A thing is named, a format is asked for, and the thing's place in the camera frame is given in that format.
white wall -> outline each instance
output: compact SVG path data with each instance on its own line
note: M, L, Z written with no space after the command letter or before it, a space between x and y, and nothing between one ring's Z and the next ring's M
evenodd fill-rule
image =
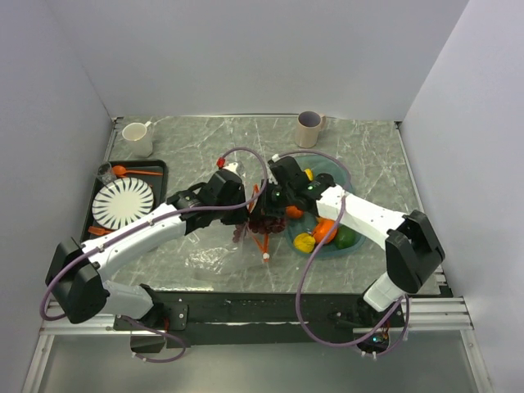
M524 2L471 0L402 125L497 392L524 391Z
M78 236L111 120L43 0L0 2L0 389L20 391L56 244Z
M467 0L47 0L111 115L402 120Z

clear glass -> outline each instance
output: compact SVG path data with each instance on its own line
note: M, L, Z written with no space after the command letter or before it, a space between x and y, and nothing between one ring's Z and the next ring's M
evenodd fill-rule
M104 162L98 167L97 179L104 185L114 182L117 179L110 162Z

orange fruit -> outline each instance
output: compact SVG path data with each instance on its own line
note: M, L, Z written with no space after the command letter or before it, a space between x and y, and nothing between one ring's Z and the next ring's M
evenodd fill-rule
M288 206L286 208L286 215L290 219L299 219L304 215L304 212L302 210L298 210L296 206Z
M314 227L313 232L311 233L311 236L314 237L314 240L318 243L324 239L324 237L328 234L329 230L332 228L335 221L332 219L323 219L316 227ZM331 240L335 238L337 235L337 229L335 229L332 234L327 238L327 241L324 244L328 244Z

yellow fruit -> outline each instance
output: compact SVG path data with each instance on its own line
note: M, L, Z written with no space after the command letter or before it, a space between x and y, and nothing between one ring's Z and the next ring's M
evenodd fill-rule
M310 180L310 182L312 182L314 180L313 171L308 168L304 172L308 175L308 179Z
M310 253L314 249L314 237L308 233L301 233L295 237L293 246L295 246L298 251Z

red grapes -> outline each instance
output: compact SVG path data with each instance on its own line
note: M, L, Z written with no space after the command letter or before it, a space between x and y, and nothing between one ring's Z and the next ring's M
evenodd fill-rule
M280 233L286 228L286 219L277 217L264 217L257 220L249 220L247 226L253 233ZM246 233L246 225L235 225L233 231L233 243L238 243Z

